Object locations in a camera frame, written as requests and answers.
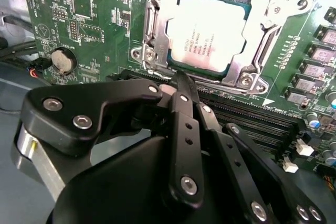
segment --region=black cable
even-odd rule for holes
[[[2,59],[3,56],[12,54],[13,52],[21,51],[30,47],[36,47],[35,41],[29,41],[29,42],[24,42],[21,44],[17,44],[11,47],[7,47],[3,50],[0,50],[0,60]]]
[[[11,54],[0,56],[0,61],[7,60],[7,59],[13,59],[13,58],[23,56],[23,55],[32,55],[36,53],[38,53],[37,48],[32,47],[32,48],[24,49],[21,51],[13,52]]]
[[[10,16],[4,17],[3,20],[4,20],[5,23],[22,27],[26,31],[28,31],[30,33],[34,33],[33,26],[31,25],[31,23],[29,23],[29,22],[27,22],[27,21],[25,21],[21,18],[10,15]]]

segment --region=red wire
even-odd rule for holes
[[[35,68],[30,69],[29,73],[30,73],[30,76],[31,76],[31,77],[33,77],[33,78],[38,78],[38,76],[37,76],[37,74],[36,74],[36,72],[35,72]]]

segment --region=green circuit board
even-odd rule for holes
[[[45,78],[56,84],[88,83],[105,81],[106,76],[124,69],[143,71],[130,56],[130,50],[142,45],[146,0],[27,0],[31,22],[40,57],[50,57],[58,47],[72,50],[78,67],[67,76],[54,68],[45,70]],[[295,73],[307,56],[307,48],[317,41],[315,33],[319,26],[330,26],[324,16],[328,9],[336,7],[336,0],[314,0],[313,8],[303,15],[289,17],[274,49],[262,71],[269,83],[264,95],[218,95],[257,105],[289,116],[302,117],[315,112],[318,117],[335,117],[334,110],[325,94],[336,87],[334,75],[325,78],[325,85],[316,91],[305,108],[287,101],[285,91],[292,87]],[[335,127],[322,124],[316,135]],[[322,139],[315,149],[320,153],[332,140]],[[323,163],[321,155],[309,158],[302,166],[313,169]]]

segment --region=screw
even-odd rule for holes
[[[187,176],[181,178],[181,187],[189,195],[195,195],[197,193],[195,181]]]
[[[307,0],[300,0],[298,2],[299,10],[303,10],[307,7],[308,1]]]
[[[303,207],[298,205],[296,207],[296,210],[304,220],[309,220],[309,216],[308,216],[307,212],[303,209]]]
[[[75,116],[72,120],[74,126],[81,130],[87,130],[92,126],[91,119],[86,115]]]
[[[265,221],[267,219],[266,212],[259,203],[253,201],[251,207],[253,213],[258,217],[259,220]]]
[[[279,13],[279,11],[281,10],[281,8],[279,6],[274,8],[274,13],[277,14]]]
[[[315,210],[315,208],[310,207],[310,208],[309,208],[309,211],[311,212],[311,214],[314,216],[315,219],[317,219],[317,220],[319,220],[319,221],[322,220],[321,216],[320,216],[319,213]]]
[[[257,90],[259,92],[265,92],[266,91],[266,87],[264,85],[259,85],[259,86],[257,86]]]
[[[207,105],[203,105],[203,110],[205,110],[208,113],[211,113],[211,109]]]
[[[157,92],[158,92],[158,91],[157,91],[157,88],[154,87],[154,86],[149,86],[148,88],[149,88],[149,90],[152,91],[153,93],[157,93]]]
[[[140,57],[140,53],[139,53],[138,51],[134,51],[134,52],[132,53],[132,56],[133,56],[135,59],[139,59],[139,57]]]
[[[188,98],[187,97],[185,97],[184,95],[180,95],[180,97],[181,97],[181,99],[183,100],[183,101],[185,101],[185,102],[187,102],[188,101]]]
[[[146,59],[152,61],[155,59],[155,51],[152,48],[148,48],[145,51]]]
[[[242,76],[241,79],[240,79],[240,83],[244,86],[249,86],[249,85],[252,84],[252,82],[253,82],[252,77],[248,76],[248,75]]]
[[[55,98],[48,98],[44,100],[43,107],[50,111],[59,111],[63,108],[63,104]]]
[[[239,133],[240,133],[239,129],[238,129],[237,127],[235,127],[235,126],[232,126],[231,129],[232,129],[233,132],[236,133],[236,134],[239,134]]]

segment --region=motherboard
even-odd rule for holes
[[[258,128],[250,135],[279,164],[334,170],[336,0],[27,3],[39,56],[53,65],[46,80],[100,82],[128,71],[163,83],[183,70],[219,120],[238,120],[234,111],[249,120],[238,124]],[[293,132],[296,120],[304,129]],[[285,147],[284,134],[295,139]]]

